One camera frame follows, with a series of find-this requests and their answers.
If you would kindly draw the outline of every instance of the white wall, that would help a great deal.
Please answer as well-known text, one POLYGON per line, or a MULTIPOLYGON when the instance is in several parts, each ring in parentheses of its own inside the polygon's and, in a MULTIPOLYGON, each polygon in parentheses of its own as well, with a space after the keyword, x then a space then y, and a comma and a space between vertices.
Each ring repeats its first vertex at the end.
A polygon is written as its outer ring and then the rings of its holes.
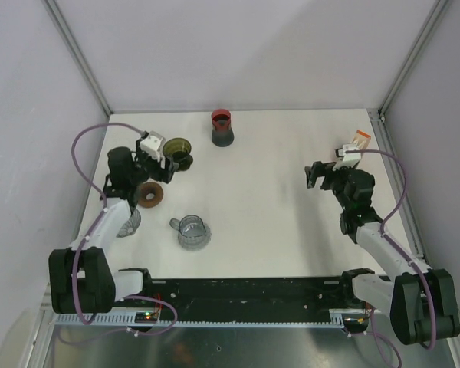
MULTIPOLYGON (((21 312, 38 306, 49 253, 73 235, 87 186, 71 141, 105 120, 42 3, 0 0, 0 345, 21 312)), ((79 149, 89 172, 101 137, 79 149)))
POLYGON ((57 0, 121 110, 379 107, 435 0, 57 0))
POLYGON ((460 0, 386 118, 411 179, 429 259, 452 274, 460 307, 460 0))

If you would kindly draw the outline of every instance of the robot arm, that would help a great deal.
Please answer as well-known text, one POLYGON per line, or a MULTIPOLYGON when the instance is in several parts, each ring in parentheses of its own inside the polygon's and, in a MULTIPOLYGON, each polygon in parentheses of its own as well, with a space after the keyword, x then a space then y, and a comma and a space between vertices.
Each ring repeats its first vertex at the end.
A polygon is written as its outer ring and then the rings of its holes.
POLYGON ((72 268, 75 252, 82 240, 77 273, 78 296, 84 313, 106 313, 115 301, 127 295, 146 292, 150 274, 146 269, 115 270, 106 260, 108 250, 121 227, 129 220, 138 203, 138 186, 148 179, 169 183, 179 165, 162 154, 165 138, 145 133, 136 142, 136 151, 117 147, 108 154, 110 173, 103 193, 104 215, 88 237, 79 236, 66 249, 56 249, 49 257, 51 302, 58 314, 75 313, 72 291, 72 268))
MULTIPOLYGON (((342 151, 345 153, 352 149, 345 145, 342 151)), ((402 256, 383 237, 380 232, 382 219, 376 214, 371 201, 375 179, 368 172, 356 169, 361 158, 358 154, 345 155, 340 164, 318 161, 312 167, 305 167, 307 187, 315 187, 317 179, 323 177, 320 188, 331 190, 343 208, 340 216, 342 233, 370 253, 386 272, 384 277, 365 268, 345 271, 342 276, 345 297, 352 301, 365 301, 389 316, 402 343, 430 340, 428 301, 419 275, 411 267, 412 263, 416 263, 428 281, 432 295, 436 338, 458 336, 460 323, 452 276, 444 269, 431 269, 407 250, 408 257, 402 256)))

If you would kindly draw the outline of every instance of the glass measuring cup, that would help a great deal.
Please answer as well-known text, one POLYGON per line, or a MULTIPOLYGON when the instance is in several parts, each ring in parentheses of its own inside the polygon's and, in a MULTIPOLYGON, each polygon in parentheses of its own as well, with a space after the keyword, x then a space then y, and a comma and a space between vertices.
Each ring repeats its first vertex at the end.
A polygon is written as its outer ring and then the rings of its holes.
POLYGON ((198 251, 211 240, 212 233, 208 225, 196 215, 187 215, 182 220, 172 218, 169 224, 178 232, 179 244, 188 251, 198 251))

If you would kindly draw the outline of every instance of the metal frame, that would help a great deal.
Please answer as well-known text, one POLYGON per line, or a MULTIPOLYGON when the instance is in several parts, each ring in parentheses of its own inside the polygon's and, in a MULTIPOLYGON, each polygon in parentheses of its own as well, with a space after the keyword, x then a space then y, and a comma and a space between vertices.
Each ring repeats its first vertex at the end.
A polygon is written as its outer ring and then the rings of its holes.
POLYGON ((399 73, 396 75, 392 85, 389 88, 389 91, 387 92, 385 98, 382 101, 382 104, 380 105, 380 115, 385 115, 386 111, 389 109, 394 98, 399 93, 407 77, 410 75, 410 72, 419 60, 421 53, 426 48, 426 45, 429 43, 429 40, 431 39, 433 33, 439 25, 439 22, 442 20, 443 15, 445 15, 451 3, 452 0, 437 0, 437 2, 432 7, 428 18, 425 20, 424 25, 421 27, 421 31, 419 32, 416 41, 407 54, 406 60, 402 64, 399 73))
MULTIPOLYGON (((104 93, 102 92, 100 85, 98 84, 92 70, 90 69, 85 56, 80 50, 78 43, 76 42, 71 30, 69 29, 67 22, 64 16, 61 13, 61 10, 58 7, 58 4, 55 0, 41 0, 48 12, 51 16, 52 21, 54 22, 57 30, 59 31, 61 37, 63 38, 69 52, 72 55, 75 63, 79 67, 80 72, 84 76, 87 84, 89 85, 90 89, 94 93, 94 96, 97 98, 99 105, 102 107, 104 113, 109 117, 113 111, 110 109, 110 106, 107 102, 104 93)), ((426 45, 429 43, 430 38, 436 27, 438 26, 439 22, 442 19, 442 16, 446 13, 449 8, 449 5, 452 3, 452 0, 438 0, 435 5, 433 6, 428 18, 426 19, 424 25, 422 26, 419 35, 409 50, 409 53, 406 57, 406 60, 402 64, 402 67, 399 70, 399 73, 396 75, 396 78, 388 90, 381 106, 378 110, 369 110, 368 114, 370 115, 370 121, 372 123, 373 131, 377 138, 378 144, 380 149, 385 150, 390 153, 395 153, 392 145, 392 141, 388 134, 388 131, 385 126, 385 112, 391 106, 393 100, 395 99, 396 95, 399 93, 402 85, 408 78, 411 70, 416 65, 416 62, 419 60, 419 57, 423 50, 426 48, 426 45)), ((393 185, 394 195, 398 199, 400 193, 402 191, 403 185, 403 178, 399 171, 399 168, 392 163, 389 159, 384 158, 384 164, 386 167, 386 171, 389 177, 390 182, 393 185)), ((419 226, 417 225, 416 218, 412 211, 412 206, 410 204, 409 199, 406 200, 405 205, 400 210, 400 215, 402 218, 402 222, 404 226, 407 228, 407 236, 409 240, 409 244, 411 246, 412 252, 416 256, 424 256, 424 247, 422 244, 422 239, 419 235, 419 226)), ((81 215, 79 216, 79 221, 77 224, 77 230, 80 225, 81 215)), ((38 368, 43 367, 44 362, 46 360, 48 354, 48 348, 51 342, 53 329, 55 324, 76 324, 74 317, 64 317, 60 316, 58 319, 54 312, 51 309, 51 303, 49 302, 48 298, 50 295, 48 292, 44 296, 43 304, 41 305, 41 309, 38 314, 38 320, 35 324, 35 328, 33 334, 31 335, 31 341, 29 343, 29 348, 25 351, 25 355, 22 359, 21 366, 28 367, 28 368, 38 368)), ((127 313, 135 313, 135 312, 127 312, 127 311, 119 311, 117 308, 110 312, 112 317, 115 317, 115 314, 118 315, 119 313, 126 315, 127 313)), ((342 319, 342 312, 340 311, 331 311, 331 318, 333 317, 333 323, 331 326, 315 326, 321 328, 341 328, 343 327, 343 319, 342 319)), ((125 325, 124 319, 109 319, 107 318, 105 322, 107 325, 116 326, 119 325, 118 322, 114 322, 118 320, 119 323, 125 325)), ((202 324, 189 324, 194 327, 200 327, 202 324)), ((452 352, 453 360, 455 362, 456 367, 460 367, 460 337, 455 339, 449 339, 448 345, 452 352)))
POLYGON ((68 27, 67 21, 65 20, 63 14, 61 13, 60 8, 55 0, 41 0, 46 8, 46 11, 51 17, 54 25, 56 26, 60 36, 63 38, 64 43, 67 46, 72 58, 75 60, 81 74, 84 76, 85 81, 89 85, 90 89, 94 93, 99 105, 102 107, 102 110, 109 117, 113 111, 110 109, 109 104, 104 96, 102 90, 100 89, 100 85, 97 82, 94 73, 89 67, 85 56, 82 54, 80 47, 78 46, 75 37, 70 31, 68 27))

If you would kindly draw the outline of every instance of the purple cable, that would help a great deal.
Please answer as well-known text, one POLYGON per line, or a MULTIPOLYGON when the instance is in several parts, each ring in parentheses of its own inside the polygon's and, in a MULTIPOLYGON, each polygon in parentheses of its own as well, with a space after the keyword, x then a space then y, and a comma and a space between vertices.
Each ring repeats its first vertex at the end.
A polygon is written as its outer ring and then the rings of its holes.
POLYGON ((376 327, 375 327, 375 309, 373 308, 371 310, 371 313, 370 313, 370 320, 371 320, 371 331, 372 332, 365 332, 365 333, 352 333, 351 336, 364 336, 365 334, 367 336, 373 336, 373 338, 375 339, 375 344, 376 344, 376 347, 378 348, 378 351, 380 353, 380 355, 382 356, 382 359, 383 361, 385 362, 385 364, 387 366, 389 366, 389 368, 402 368, 402 359, 400 357, 400 352, 397 350, 396 346, 394 345, 394 343, 385 335, 382 335, 381 333, 378 333, 376 332, 376 327), (380 346, 380 342, 379 342, 379 339, 381 341, 383 341, 386 345, 388 345, 389 347, 392 348, 393 352, 395 353, 395 355, 397 356, 397 360, 399 361, 399 364, 397 366, 394 366, 392 365, 390 362, 389 362, 389 358, 387 357, 387 355, 385 354, 385 352, 383 351, 382 347, 380 346))
POLYGON ((380 234, 389 242, 390 245, 409 263, 409 265, 412 267, 412 269, 417 273, 419 276, 419 279, 421 280, 422 286, 424 288, 424 292, 426 294, 426 299, 428 300, 428 309, 429 309, 429 319, 431 320, 431 340, 429 341, 429 345, 426 346, 424 343, 421 343, 421 346, 424 347, 427 350, 433 350, 436 346, 436 314, 435 314, 435 305, 433 304, 432 301, 432 294, 431 290, 429 289, 428 281, 426 280, 426 277, 422 273, 421 269, 419 266, 413 261, 411 256, 402 248, 400 245, 396 243, 392 238, 390 238, 386 233, 385 233, 385 224, 387 221, 389 221, 392 216, 399 210, 400 206, 402 205, 404 199, 406 198, 407 195, 407 175, 406 171, 404 169, 403 164, 400 162, 397 157, 394 155, 381 151, 379 149, 359 149, 359 150, 354 150, 354 151, 346 151, 345 153, 378 153, 380 155, 384 155, 392 159, 400 168, 400 171, 402 171, 402 176, 404 177, 404 186, 402 189, 402 194, 400 195, 399 201, 397 202, 396 206, 393 208, 391 213, 389 213, 384 220, 382 221, 380 225, 380 234))
POLYGON ((82 308, 80 305, 80 298, 78 297, 78 279, 77 279, 78 263, 80 261, 80 254, 81 254, 82 248, 85 246, 85 243, 87 242, 86 237, 92 234, 92 231, 95 229, 95 227, 99 224, 100 220, 104 216, 104 213, 105 213, 104 209, 107 208, 107 198, 106 198, 106 195, 102 192, 102 190, 98 186, 96 186, 95 183, 84 174, 84 172, 78 165, 77 157, 75 155, 75 148, 77 147, 78 141, 85 133, 90 132, 91 130, 94 130, 94 129, 111 127, 111 126, 126 127, 128 129, 134 130, 141 136, 143 135, 142 130, 139 130, 135 128, 134 126, 131 126, 125 123, 104 123, 104 124, 97 124, 97 125, 89 126, 88 128, 82 130, 75 137, 73 143, 71 144, 71 158, 74 161, 75 169, 77 169, 82 179, 85 180, 89 184, 89 186, 91 186, 97 192, 99 192, 100 196, 102 197, 102 201, 103 201, 103 210, 100 211, 99 215, 95 218, 94 222, 92 223, 92 225, 89 227, 89 229, 85 233, 84 238, 80 241, 80 244, 78 245, 77 251, 75 252, 74 264, 73 264, 73 268, 71 272, 71 287, 73 289, 75 311, 77 312, 78 317, 82 321, 82 324, 91 324, 92 322, 94 322, 95 314, 92 315, 91 319, 87 320, 84 317, 84 314, 82 313, 82 308))
POLYGON ((72 346, 80 346, 80 345, 84 345, 86 343, 91 343, 97 339, 100 339, 101 337, 104 337, 104 336, 107 336, 107 335, 111 335, 111 334, 114 334, 116 332, 121 332, 121 331, 124 331, 124 332, 133 332, 135 335, 138 334, 138 335, 141 335, 141 336, 156 336, 156 335, 160 335, 160 334, 163 334, 164 332, 170 330, 177 322, 177 310, 174 308, 174 306, 172 306, 170 303, 167 303, 166 301, 161 301, 159 299, 155 299, 155 298, 152 298, 152 297, 141 297, 139 295, 130 295, 128 297, 125 297, 125 299, 140 299, 140 300, 143 300, 143 301, 152 301, 154 303, 157 303, 157 304, 163 304, 165 305, 166 307, 168 307, 172 313, 174 314, 174 318, 172 319, 172 322, 170 323, 169 326, 167 327, 164 327, 162 330, 157 330, 157 331, 149 331, 149 332, 142 332, 142 331, 137 331, 137 330, 127 330, 125 327, 120 327, 120 328, 115 328, 115 329, 112 329, 112 330, 108 330, 104 333, 101 333, 100 335, 97 335, 95 337, 91 337, 90 339, 86 339, 86 340, 83 340, 83 341, 75 341, 75 342, 72 342, 72 341, 66 341, 63 339, 63 337, 61 337, 60 335, 60 331, 58 331, 56 333, 56 336, 57 338, 59 339, 59 341, 61 341, 62 343, 64 344, 67 344, 67 345, 72 345, 72 346))

